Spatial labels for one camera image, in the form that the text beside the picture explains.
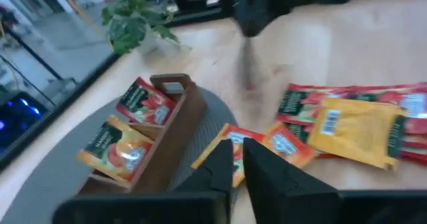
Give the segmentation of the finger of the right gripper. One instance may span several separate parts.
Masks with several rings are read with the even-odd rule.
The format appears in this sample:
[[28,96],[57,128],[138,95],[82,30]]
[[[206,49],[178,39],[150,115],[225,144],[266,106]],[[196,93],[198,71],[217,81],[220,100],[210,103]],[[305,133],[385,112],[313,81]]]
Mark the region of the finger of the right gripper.
[[244,37],[254,37],[257,35],[256,22],[253,18],[253,0],[232,0],[234,19],[242,31]]
[[291,11],[291,0],[256,0],[256,33],[261,33],[272,21]]

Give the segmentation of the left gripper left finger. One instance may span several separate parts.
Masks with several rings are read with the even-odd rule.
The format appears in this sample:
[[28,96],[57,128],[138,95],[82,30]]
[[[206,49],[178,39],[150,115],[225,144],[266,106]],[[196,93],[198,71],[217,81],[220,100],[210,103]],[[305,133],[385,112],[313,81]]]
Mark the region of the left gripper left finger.
[[219,191],[226,196],[226,213],[230,214],[233,171],[233,144],[224,139],[174,191]]

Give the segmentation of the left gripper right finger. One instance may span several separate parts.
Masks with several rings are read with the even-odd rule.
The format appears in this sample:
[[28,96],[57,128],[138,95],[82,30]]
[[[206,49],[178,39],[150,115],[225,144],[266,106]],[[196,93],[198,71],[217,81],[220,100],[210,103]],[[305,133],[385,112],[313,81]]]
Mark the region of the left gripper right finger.
[[245,138],[244,173],[257,223],[336,223],[338,190]]

